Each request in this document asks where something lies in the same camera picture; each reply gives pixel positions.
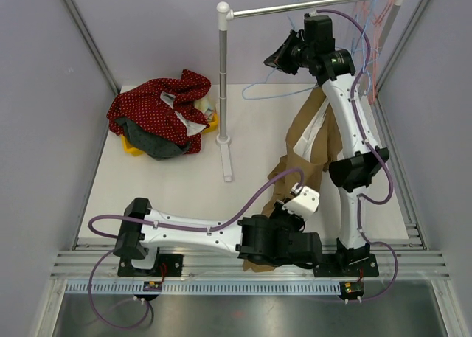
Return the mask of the pink hanger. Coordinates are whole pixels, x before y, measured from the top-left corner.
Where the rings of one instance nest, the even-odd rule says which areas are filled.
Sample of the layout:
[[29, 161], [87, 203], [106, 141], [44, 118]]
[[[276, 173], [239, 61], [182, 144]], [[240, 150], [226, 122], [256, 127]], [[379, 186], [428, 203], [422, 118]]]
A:
[[378, 59], [381, 56], [381, 33], [386, 26], [387, 15], [393, 8], [395, 0], [387, 0], [385, 5], [376, 8], [377, 0], [363, 1], [355, 4], [355, 20], [361, 24], [361, 36], [356, 42], [354, 52], [360, 50], [362, 57], [369, 57], [368, 64], [363, 66], [362, 81], [365, 86], [363, 95], [370, 105], [375, 103], [378, 83]]
[[387, 3], [385, 3], [379, 13], [375, 12], [376, 0], [372, 0], [369, 6], [367, 6], [366, 3], [362, 4], [365, 17], [364, 26], [367, 29], [371, 29], [371, 37], [369, 38], [371, 52], [369, 53], [369, 63], [367, 67], [364, 68], [365, 73], [363, 80], [363, 86], [365, 87], [363, 93], [367, 97], [370, 105], [375, 102], [375, 97], [377, 96], [378, 58], [381, 54], [380, 36], [386, 24], [387, 14], [392, 9], [394, 1], [395, 0], [387, 0]]

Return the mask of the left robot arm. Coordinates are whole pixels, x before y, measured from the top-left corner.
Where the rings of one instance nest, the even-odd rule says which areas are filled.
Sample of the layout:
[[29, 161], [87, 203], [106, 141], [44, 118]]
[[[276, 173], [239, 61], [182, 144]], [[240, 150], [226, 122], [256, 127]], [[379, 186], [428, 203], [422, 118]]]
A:
[[124, 220], [114, 255], [128, 268], [128, 275], [151, 276], [159, 270], [160, 249], [181, 246], [206, 249], [243, 261], [243, 270], [273, 271], [284, 265], [312, 270], [322, 261], [322, 243], [315, 232], [305, 231], [305, 221], [317, 205], [295, 209], [290, 200], [276, 201], [269, 215], [237, 218], [212, 225], [168, 215], [137, 198], [128, 207], [132, 221]]

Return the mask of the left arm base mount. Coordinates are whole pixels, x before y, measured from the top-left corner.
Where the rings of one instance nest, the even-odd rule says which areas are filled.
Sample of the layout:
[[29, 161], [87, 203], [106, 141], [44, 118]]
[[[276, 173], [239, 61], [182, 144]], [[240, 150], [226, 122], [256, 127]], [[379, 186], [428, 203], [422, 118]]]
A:
[[158, 253], [155, 257], [148, 255], [143, 260], [119, 261], [119, 277], [180, 277], [183, 268], [182, 254]]

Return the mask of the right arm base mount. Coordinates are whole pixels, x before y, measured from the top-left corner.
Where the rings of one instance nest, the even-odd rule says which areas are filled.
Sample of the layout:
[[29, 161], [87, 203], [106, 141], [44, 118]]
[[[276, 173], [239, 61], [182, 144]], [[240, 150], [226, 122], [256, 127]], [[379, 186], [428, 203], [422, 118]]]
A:
[[341, 278], [341, 277], [378, 277], [379, 269], [374, 254], [358, 262], [340, 263], [335, 254], [323, 254], [322, 262], [313, 268], [315, 277]]

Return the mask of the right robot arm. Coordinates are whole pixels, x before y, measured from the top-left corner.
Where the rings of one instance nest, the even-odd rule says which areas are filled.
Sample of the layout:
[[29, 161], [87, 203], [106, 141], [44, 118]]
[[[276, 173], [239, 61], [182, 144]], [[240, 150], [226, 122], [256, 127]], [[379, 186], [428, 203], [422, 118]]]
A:
[[304, 27], [291, 31], [284, 44], [265, 59], [265, 65], [296, 74], [306, 68], [318, 86], [293, 120], [286, 135], [287, 153], [268, 175], [275, 181], [270, 204], [288, 196], [297, 179], [282, 172], [302, 169], [307, 186], [318, 190], [328, 171], [341, 200], [341, 231], [336, 252], [313, 261], [319, 277], [348, 276], [369, 265], [370, 243], [361, 228], [361, 199], [372, 177], [385, 167], [387, 148], [369, 134], [358, 107], [359, 75], [350, 53], [337, 50], [333, 23], [327, 15], [306, 15]]

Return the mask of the grey dotted skirt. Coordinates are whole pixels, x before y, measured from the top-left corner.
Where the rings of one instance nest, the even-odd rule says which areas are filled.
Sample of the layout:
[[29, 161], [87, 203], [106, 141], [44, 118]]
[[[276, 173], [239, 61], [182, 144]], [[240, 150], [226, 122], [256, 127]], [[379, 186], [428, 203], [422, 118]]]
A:
[[184, 145], [177, 145], [175, 142], [145, 131], [133, 120], [126, 117], [120, 117], [115, 121], [122, 128], [130, 145], [144, 151], [155, 160], [171, 159], [184, 155], [192, 144], [191, 141], [188, 141]]

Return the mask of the tan skirt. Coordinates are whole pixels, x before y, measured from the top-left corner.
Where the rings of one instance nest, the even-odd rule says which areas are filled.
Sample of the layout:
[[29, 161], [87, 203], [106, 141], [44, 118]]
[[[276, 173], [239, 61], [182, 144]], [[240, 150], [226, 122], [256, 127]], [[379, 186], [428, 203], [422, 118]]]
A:
[[261, 214], [266, 216], [264, 230], [269, 232], [267, 243], [271, 254], [256, 254], [245, 259], [243, 270], [272, 271], [285, 264], [295, 264], [312, 269], [322, 258], [322, 244], [313, 232], [303, 232], [301, 237], [271, 237], [271, 213], [276, 201], [292, 199], [291, 188], [300, 181], [299, 174], [283, 175], [287, 170], [299, 168], [305, 186], [319, 192], [323, 173], [338, 159], [342, 150], [341, 135], [333, 109], [321, 88], [311, 91], [305, 103], [294, 117], [285, 136], [286, 154], [280, 157], [276, 167], [268, 174], [275, 179], [272, 195]]

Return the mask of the floral pastel skirt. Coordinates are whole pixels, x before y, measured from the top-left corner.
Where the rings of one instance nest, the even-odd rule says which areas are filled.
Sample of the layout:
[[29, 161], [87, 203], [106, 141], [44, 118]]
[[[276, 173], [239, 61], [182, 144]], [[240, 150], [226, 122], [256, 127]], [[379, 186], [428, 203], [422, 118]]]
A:
[[196, 100], [193, 105], [204, 115], [207, 122], [211, 122], [213, 120], [215, 114], [215, 105], [208, 96]]

